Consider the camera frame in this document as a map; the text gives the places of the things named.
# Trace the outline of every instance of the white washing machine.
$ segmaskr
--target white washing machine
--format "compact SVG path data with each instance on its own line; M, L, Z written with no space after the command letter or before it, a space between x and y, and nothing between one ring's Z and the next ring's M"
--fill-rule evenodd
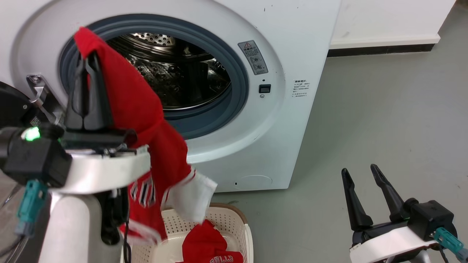
M160 96L187 160L219 192L288 187L340 0L15 0L0 10L0 81L62 106L92 29Z

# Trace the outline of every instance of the green led light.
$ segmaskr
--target green led light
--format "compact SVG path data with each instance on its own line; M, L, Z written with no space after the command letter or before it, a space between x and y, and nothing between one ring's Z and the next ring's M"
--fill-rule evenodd
M34 127L34 128L29 129L26 132L26 135L24 136L24 139L27 140L27 141L33 141L33 140L35 140L37 138L40 138L40 137L41 137L41 134L39 133L39 128Z

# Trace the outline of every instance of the washing machine door opening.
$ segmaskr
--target washing machine door opening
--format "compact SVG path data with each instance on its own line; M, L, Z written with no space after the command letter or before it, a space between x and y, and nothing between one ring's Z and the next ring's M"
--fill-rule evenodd
M209 134L231 121L248 95L238 55L209 31L171 17L134 14L88 26L125 57L159 96L165 118L185 139ZM70 39L59 73L73 90L79 52Z
M209 104L230 88L223 65L187 41L157 33L132 33L107 43L141 73L165 111Z

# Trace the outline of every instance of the stainless steel drum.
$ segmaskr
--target stainless steel drum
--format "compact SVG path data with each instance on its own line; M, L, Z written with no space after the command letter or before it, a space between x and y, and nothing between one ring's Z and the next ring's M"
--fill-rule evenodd
M231 84L220 62L181 39L133 33L108 40L145 78L165 111L194 109L215 101Z

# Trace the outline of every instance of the red clothing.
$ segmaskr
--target red clothing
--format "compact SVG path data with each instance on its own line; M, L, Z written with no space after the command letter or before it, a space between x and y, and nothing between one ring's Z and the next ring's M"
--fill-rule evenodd
M226 251L227 243L213 224L196 225L182 244L183 263L243 263L240 252Z
M115 127L136 131L138 141L132 148L149 145L151 172L129 185L129 242L160 242L167 237L161 207L166 203L169 189L180 182L187 184L195 177L195 171L186 162L187 145L164 120L159 97L124 57L87 28L80 28L74 39L83 58L93 51L98 54ZM201 209L206 210L205 202Z

